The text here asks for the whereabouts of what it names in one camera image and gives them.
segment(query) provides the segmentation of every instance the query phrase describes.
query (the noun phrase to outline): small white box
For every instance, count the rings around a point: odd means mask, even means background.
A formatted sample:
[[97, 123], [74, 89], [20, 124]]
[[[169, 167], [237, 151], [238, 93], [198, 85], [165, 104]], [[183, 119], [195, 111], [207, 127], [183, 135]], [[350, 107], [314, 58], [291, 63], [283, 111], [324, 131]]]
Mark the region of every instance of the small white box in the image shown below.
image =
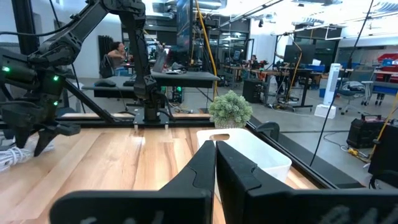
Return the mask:
[[[318, 105], [317, 108], [315, 109], [315, 116], [319, 116], [321, 118], [326, 118], [326, 115], [328, 114], [328, 110], [329, 110], [328, 105]], [[336, 116], [336, 107], [335, 106], [331, 106], [330, 108], [330, 112], [329, 112], [329, 116], [328, 119], [333, 119]]]
[[[211, 140], [212, 136], [220, 134], [229, 135], [229, 139], [224, 140], [225, 143], [255, 162], [260, 169], [267, 172], [269, 175], [281, 182], [285, 182], [292, 161], [264, 141], [255, 137], [255, 135], [248, 130], [232, 128], [198, 131], [198, 149], [205, 141]], [[220, 199], [217, 181], [215, 182], [215, 194]]]

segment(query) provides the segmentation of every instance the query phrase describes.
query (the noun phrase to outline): black chair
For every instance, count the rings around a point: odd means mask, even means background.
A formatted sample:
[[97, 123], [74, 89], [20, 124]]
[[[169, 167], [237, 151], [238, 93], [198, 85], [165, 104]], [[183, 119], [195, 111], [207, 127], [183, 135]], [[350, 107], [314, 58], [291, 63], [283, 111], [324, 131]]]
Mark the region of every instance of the black chair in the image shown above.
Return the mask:
[[113, 62], [106, 54], [99, 64], [99, 75], [101, 78], [109, 78], [114, 76]]

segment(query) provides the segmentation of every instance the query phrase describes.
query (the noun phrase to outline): ceiling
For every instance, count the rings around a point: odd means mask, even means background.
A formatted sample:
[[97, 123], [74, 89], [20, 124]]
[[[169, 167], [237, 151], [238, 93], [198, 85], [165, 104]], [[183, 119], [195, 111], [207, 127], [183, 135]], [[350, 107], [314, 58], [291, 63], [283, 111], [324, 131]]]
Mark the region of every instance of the ceiling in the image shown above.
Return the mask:
[[[147, 14], [159, 14], [167, 10], [173, 0], [142, 0], [146, 4]], [[202, 12], [235, 17], [267, 2], [275, 0], [198, 0], [200, 2], [221, 3], [219, 9], [201, 9]], [[320, 3], [328, 1], [329, 5]], [[319, 22], [334, 24], [354, 18], [364, 17], [371, 0], [284, 0], [264, 9], [252, 18], [265, 22], [289, 21], [296, 24]], [[79, 11], [86, 5], [84, 0], [63, 0], [63, 5]], [[398, 11], [398, 0], [374, 0], [372, 13]]]

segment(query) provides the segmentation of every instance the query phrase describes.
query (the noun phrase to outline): tower fan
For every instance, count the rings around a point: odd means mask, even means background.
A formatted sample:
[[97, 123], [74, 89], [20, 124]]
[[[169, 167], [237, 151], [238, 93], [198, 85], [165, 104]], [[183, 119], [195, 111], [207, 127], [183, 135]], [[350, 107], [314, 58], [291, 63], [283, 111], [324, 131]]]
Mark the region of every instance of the tower fan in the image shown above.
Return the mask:
[[315, 116], [320, 116], [322, 118], [326, 118], [328, 114], [329, 107], [329, 119], [333, 119], [336, 116], [336, 107], [331, 105], [333, 101], [333, 97], [335, 95], [338, 74], [340, 73], [340, 64], [333, 63], [330, 65], [328, 84], [326, 85], [325, 97], [323, 99], [323, 103], [319, 104], [315, 110]]

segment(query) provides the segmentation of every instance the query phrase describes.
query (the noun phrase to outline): concrete floor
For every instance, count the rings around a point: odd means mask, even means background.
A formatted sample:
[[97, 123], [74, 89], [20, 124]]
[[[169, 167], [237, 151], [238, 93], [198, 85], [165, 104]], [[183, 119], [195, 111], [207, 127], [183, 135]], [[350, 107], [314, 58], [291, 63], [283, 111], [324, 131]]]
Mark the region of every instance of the concrete floor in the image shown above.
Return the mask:
[[[86, 85], [92, 85], [94, 80], [81, 78], [80, 82]], [[223, 95], [229, 90], [230, 88], [220, 87], [218, 88], [218, 94]], [[270, 93], [274, 93], [275, 90], [276, 83], [272, 83], [270, 87]], [[207, 89], [201, 89], [201, 91], [205, 94], [209, 92], [208, 96], [210, 98], [213, 98], [212, 89], [210, 89], [209, 91]], [[242, 93], [241, 87], [235, 88], [233, 91], [235, 91], [239, 95], [241, 95]], [[296, 95], [301, 96], [302, 90], [294, 89], [293, 92]], [[110, 113], [117, 113], [124, 110], [122, 101], [107, 98], [94, 98], [92, 91], [85, 91], [85, 94], [89, 96], [100, 107], [106, 109]], [[369, 106], [361, 106], [360, 99], [351, 102], [351, 104], [357, 106], [358, 108], [361, 108], [367, 114], [381, 114], [383, 117], [386, 117], [392, 108], [392, 102], [394, 101], [394, 97], [386, 96], [381, 106], [374, 105], [375, 99], [376, 96], [373, 95]], [[324, 118], [314, 116], [313, 114], [316, 105], [322, 103], [322, 100], [322, 98], [318, 97], [318, 90], [309, 90], [307, 92], [306, 104], [314, 105], [314, 110], [312, 112], [309, 110], [309, 108], [299, 108], [296, 109], [296, 112], [291, 113], [287, 111], [266, 108], [261, 104], [251, 104], [251, 106], [253, 108], [253, 116], [259, 121], [277, 122], [280, 125], [280, 130], [282, 133], [294, 140], [299, 145], [313, 152], [315, 151], [315, 148], [317, 146], [320, 131], [324, 122]], [[124, 101], [125, 103], [132, 103], [132, 100], [125, 99]], [[75, 105], [75, 102], [75, 97], [71, 97], [70, 104]], [[185, 88], [184, 105], [190, 110], [193, 110], [194, 113], [197, 113], [199, 108], [206, 108], [206, 106], [208, 107], [210, 103], [211, 102], [208, 101], [206, 97], [203, 96], [203, 94], [200, 93], [196, 88]], [[335, 101], [336, 107], [344, 106], [345, 104], [346, 101], [341, 98], [337, 98]], [[325, 134], [333, 131], [346, 132], [332, 134], [331, 136], [328, 136], [328, 139], [335, 141], [338, 144], [346, 145], [345, 141], [348, 136], [348, 131], [352, 120], [354, 120], [355, 118], [360, 118], [360, 114], [355, 111], [349, 111], [345, 115], [341, 115], [340, 111], [337, 111], [336, 117], [334, 119], [329, 119], [326, 122]], [[367, 169], [363, 169], [365, 163], [349, 155], [347, 152], [342, 151], [337, 145], [326, 142], [322, 139], [317, 155], [329, 162], [330, 164], [334, 165], [338, 169], [347, 173], [358, 182], [364, 185], [368, 184], [370, 175], [367, 173]]]

